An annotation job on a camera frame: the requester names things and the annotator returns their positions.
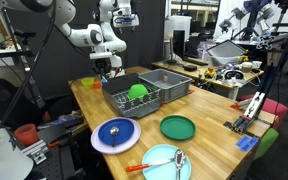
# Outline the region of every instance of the green cup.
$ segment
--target green cup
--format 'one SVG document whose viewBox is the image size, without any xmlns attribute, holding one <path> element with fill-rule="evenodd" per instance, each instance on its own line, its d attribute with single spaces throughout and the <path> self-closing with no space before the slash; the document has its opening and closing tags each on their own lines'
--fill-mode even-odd
<svg viewBox="0 0 288 180">
<path fill-rule="evenodd" d="M 142 84 L 134 84 L 128 91 L 128 97 L 130 100 L 140 98 L 140 100 L 142 101 L 143 96 L 146 94 L 148 94 L 148 90 Z"/>
</svg>

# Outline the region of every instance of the orange handle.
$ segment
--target orange handle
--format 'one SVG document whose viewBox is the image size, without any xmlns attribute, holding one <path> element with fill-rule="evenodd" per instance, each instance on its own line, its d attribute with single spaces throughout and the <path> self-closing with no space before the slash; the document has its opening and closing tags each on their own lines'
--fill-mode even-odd
<svg viewBox="0 0 288 180">
<path fill-rule="evenodd" d="M 137 171 L 137 170 L 141 170 L 144 168 L 148 168 L 150 167 L 149 164 L 142 164 L 142 165 L 137 165 L 137 166 L 130 166 L 126 168 L 126 172 L 132 172 L 132 171 Z"/>
</svg>

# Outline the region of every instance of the green plate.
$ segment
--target green plate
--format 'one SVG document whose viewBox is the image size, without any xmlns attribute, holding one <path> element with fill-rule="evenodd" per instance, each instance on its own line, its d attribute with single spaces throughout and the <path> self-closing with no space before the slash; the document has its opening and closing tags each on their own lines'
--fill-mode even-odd
<svg viewBox="0 0 288 180">
<path fill-rule="evenodd" d="M 194 136 L 195 125 L 183 116 L 168 116 L 160 124 L 162 133 L 174 140 L 186 140 Z"/>
</svg>

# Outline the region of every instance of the wooden table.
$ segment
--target wooden table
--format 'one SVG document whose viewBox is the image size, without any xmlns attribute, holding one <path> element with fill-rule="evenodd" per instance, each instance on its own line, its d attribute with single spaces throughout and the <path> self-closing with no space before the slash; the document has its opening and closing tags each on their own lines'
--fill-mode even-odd
<svg viewBox="0 0 288 180">
<path fill-rule="evenodd" d="M 146 71 L 141 67 L 126 69 L 126 73 Z M 104 100 L 101 89 L 85 87 L 79 80 L 72 84 L 71 89 L 91 130 L 117 117 Z M 233 172 L 241 172 L 240 168 L 245 164 L 248 168 L 254 149 L 242 152 L 235 144 L 243 135 L 223 126 L 224 122 L 234 122 L 243 114 L 230 107 L 235 101 L 195 86 L 190 86 L 190 89 L 195 92 L 164 104 L 156 112 L 137 120 L 141 136 L 130 150 L 104 155 L 114 179 L 144 179 L 141 171 L 127 173 L 125 168 L 140 164 L 148 149 L 158 144 L 174 145 L 185 151 L 192 164 L 191 179 L 227 179 Z M 196 126 L 195 136 L 187 141 L 174 141 L 163 136 L 159 125 L 163 118 L 170 115 L 191 119 Z M 260 118 L 271 123 L 274 121 L 274 115 L 265 112 L 261 112 Z M 254 121 L 247 130 L 262 137 L 268 129 L 269 125 Z"/>
<path fill-rule="evenodd" d="M 196 58 L 190 58 L 190 60 L 194 60 L 194 61 L 202 61 Z M 229 95 L 228 98 L 236 100 L 237 94 L 238 94 L 238 90 L 239 87 L 238 86 L 232 86 L 230 84 L 226 84 L 223 83 L 222 81 L 219 80 L 215 80 L 215 79 L 208 79 L 204 77 L 204 72 L 207 71 L 208 66 L 199 66 L 190 62 L 185 62 L 185 61 L 181 61 L 179 60 L 181 63 L 183 63 L 184 65 L 193 65 L 193 66 L 198 66 L 198 71 L 193 71 L 193 72 L 189 72 L 189 71 L 185 71 L 182 67 L 177 66 L 177 65 L 169 65 L 164 63 L 163 61 L 159 61 L 159 62 L 154 62 L 152 63 L 153 67 L 155 68 L 162 68 L 162 69 L 166 69 L 169 71 L 173 71 L 179 74 L 182 74 L 184 76 L 190 77 L 193 80 L 198 80 L 201 79 L 203 81 L 208 81 L 216 86 L 219 86 L 221 88 L 225 88 L 229 90 Z M 253 79 L 255 79 L 257 76 L 260 76 L 264 73 L 264 71 L 260 71 L 257 74 L 254 73 L 244 73 L 245 76 L 245 81 L 248 83 L 250 81 L 252 81 Z"/>
</svg>

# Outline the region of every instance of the white bucket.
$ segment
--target white bucket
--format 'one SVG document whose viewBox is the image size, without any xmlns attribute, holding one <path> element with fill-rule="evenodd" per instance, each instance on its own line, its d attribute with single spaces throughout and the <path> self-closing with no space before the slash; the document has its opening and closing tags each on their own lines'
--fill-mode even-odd
<svg viewBox="0 0 288 180">
<path fill-rule="evenodd" d="M 190 26 L 192 17 L 189 16 L 170 16 L 169 20 L 165 20 L 164 39 L 169 39 L 173 36 L 174 30 L 185 31 L 185 41 L 189 39 Z"/>
</svg>

